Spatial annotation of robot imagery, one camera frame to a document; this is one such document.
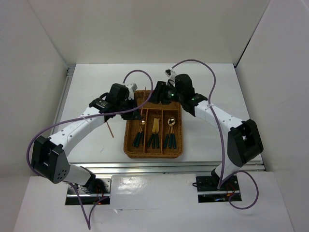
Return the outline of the copper chopstick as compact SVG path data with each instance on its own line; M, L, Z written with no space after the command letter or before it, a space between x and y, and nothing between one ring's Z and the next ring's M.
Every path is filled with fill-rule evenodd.
M142 100L143 100L142 105L143 105L143 103L144 103L144 101L146 99L146 89L147 89L147 87L144 88L144 93L143 93L143 98L142 98ZM143 106L140 108L140 115L141 116L142 116L142 112L143 112Z
M111 137L114 138L114 134L113 134L113 132L112 132L112 129L111 129L109 123L106 122L106 125L107 125L107 127L108 127L108 129L109 129L109 132L110 132L110 134L111 134Z

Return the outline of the gold spoon green handle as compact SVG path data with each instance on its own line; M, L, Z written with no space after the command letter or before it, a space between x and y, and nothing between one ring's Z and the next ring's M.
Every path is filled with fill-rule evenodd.
M170 117L168 119L169 129L168 129L168 132L166 134L166 137L165 137L165 140L164 140L164 143L163 143L163 148L167 148L167 146L168 146L170 131L171 131L171 128L172 128L172 126L174 124L175 124L175 118L174 117Z

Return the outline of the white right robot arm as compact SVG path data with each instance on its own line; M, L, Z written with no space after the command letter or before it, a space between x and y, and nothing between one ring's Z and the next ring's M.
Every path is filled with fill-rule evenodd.
M264 150L255 121L239 119L210 103L207 97L195 92L187 74L178 74L167 82L158 81L150 102L178 102L183 110L219 130L224 157L222 163L211 173L211 185L215 189L226 186L232 174Z

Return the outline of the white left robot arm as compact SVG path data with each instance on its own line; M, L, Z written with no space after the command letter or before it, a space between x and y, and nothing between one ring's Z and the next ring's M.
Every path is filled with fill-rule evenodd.
M96 187L96 176L86 168L70 164L68 155L88 134L119 112L124 120L140 119L134 93L136 84L113 84L108 93L92 100L77 121L33 144L31 167L54 184L62 181L77 184L85 193Z

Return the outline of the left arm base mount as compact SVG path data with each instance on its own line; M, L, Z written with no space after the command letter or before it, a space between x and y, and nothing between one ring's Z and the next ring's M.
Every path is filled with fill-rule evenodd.
M88 190L80 185L74 184L75 189L79 193L81 202L83 205L94 205L100 199L101 205L110 204L110 192L111 192L112 178L110 176L104 176L98 183L96 183L92 190ZM68 186L65 205L79 205L78 196L72 186Z

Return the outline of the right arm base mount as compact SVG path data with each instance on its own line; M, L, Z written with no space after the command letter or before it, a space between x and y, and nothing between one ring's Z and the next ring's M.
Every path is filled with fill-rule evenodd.
M220 203L231 201L242 201L238 179L232 176L224 182L218 189L212 176L197 176L196 181L192 184L197 189L199 203Z

